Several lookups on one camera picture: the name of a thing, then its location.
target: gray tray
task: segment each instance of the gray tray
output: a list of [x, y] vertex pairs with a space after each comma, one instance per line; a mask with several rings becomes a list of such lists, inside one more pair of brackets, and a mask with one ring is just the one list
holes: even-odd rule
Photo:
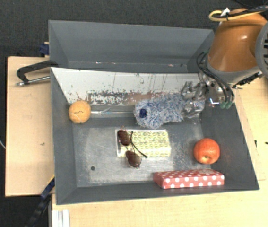
[[[133, 105], [160, 92], [177, 92], [186, 81], [196, 84], [196, 57], [212, 38], [210, 30], [50, 21], [51, 60], [65, 68], [51, 69], [57, 204], [259, 189], [234, 105], [229, 110], [206, 106], [193, 119], [163, 125], [169, 135], [169, 157], [143, 159], [139, 170], [128, 167], [117, 154], [116, 130], [121, 126], [142, 130], [131, 113]], [[165, 83], [162, 78], [171, 80]], [[91, 100], [93, 90], [95, 95], [103, 93], [102, 86], [111, 100]], [[135, 100], [128, 100], [129, 90]], [[124, 112], [95, 113], [86, 123], [73, 124], [68, 108], [77, 99], [89, 101], [94, 112], [107, 107]], [[221, 148], [221, 157], [212, 165], [199, 164], [192, 154], [195, 142], [203, 137], [215, 139]], [[223, 173], [225, 184], [163, 190], [152, 181], [155, 171], [202, 168]]]

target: black carpet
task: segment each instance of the black carpet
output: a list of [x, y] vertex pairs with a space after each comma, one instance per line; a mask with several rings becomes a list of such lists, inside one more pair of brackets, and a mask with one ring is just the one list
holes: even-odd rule
[[[6, 57], [41, 56], [48, 41], [48, 20], [209, 28], [217, 9], [258, 6], [268, 0], [0, 0], [0, 138], [6, 130]], [[22, 227], [38, 196], [5, 198], [5, 150], [0, 146], [0, 227]], [[37, 226], [47, 226], [44, 215]]]

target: metal bracket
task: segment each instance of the metal bracket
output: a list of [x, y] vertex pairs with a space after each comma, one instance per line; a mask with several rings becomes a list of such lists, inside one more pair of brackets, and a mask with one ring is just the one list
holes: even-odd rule
[[50, 76], [47, 77], [42, 77], [42, 78], [37, 78], [37, 79], [33, 79], [33, 80], [29, 80], [25, 74], [32, 72], [32, 71], [36, 71], [36, 70], [40, 70], [40, 69], [44, 69], [47, 67], [58, 67], [58, 64], [54, 61], [43, 61], [41, 63], [37, 63], [37, 64], [33, 64], [30, 66], [25, 66], [22, 68], [19, 68], [16, 72], [16, 75], [22, 80], [22, 82], [16, 83], [16, 86], [24, 86], [24, 85], [29, 85], [33, 82], [38, 82], [41, 80], [46, 80], [49, 79]]

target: sunglasses temple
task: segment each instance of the sunglasses temple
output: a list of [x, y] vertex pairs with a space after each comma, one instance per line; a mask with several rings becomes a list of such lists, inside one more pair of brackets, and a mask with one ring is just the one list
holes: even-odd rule
[[134, 143], [132, 142], [132, 146], [134, 149], [136, 149], [141, 155], [143, 155], [145, 158], [147, 158], [147, 156], [145, 154], [143, 154], [140, 150], [137, 149], [137, 147], [134, 145]]

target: sunglasses lens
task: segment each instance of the sunglasses lens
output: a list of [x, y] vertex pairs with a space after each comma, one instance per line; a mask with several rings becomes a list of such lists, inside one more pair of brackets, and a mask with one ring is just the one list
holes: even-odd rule
[[135, 152], [127, 151], [125, 152], [125, 156], [129, 162], [129, 165], [134, 168], [139, 168], [141, 164], [141, 157], [137, 155]]
[[122, 145], [128, 146], [130, 144], [130, 136], [125, 130], [118, 130], [117, 135]]

